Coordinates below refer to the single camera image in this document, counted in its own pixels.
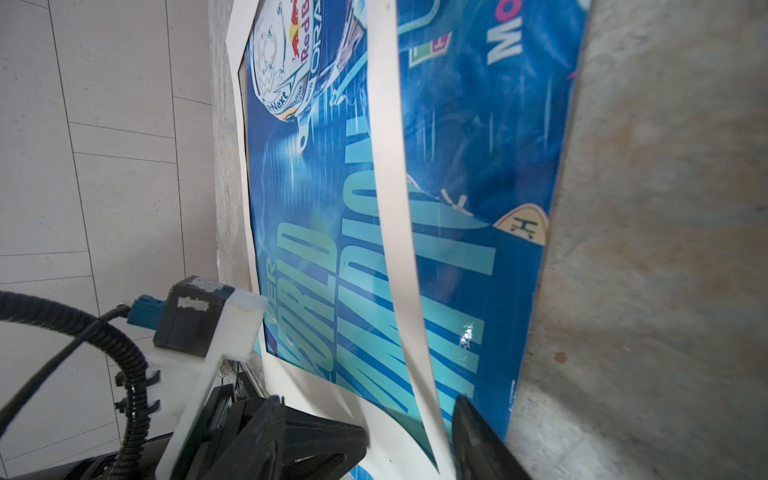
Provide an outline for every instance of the gray wall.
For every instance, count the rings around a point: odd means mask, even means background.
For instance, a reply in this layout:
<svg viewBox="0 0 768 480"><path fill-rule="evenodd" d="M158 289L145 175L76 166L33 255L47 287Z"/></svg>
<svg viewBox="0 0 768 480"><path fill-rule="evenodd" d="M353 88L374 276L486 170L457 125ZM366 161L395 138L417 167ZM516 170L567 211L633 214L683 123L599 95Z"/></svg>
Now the gray wall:
<svg viewBox="0 0 768 480"><path fill-rule="evenodd" d="M600 0L581 65L508 444L766 478L768 3Z"/></svg>

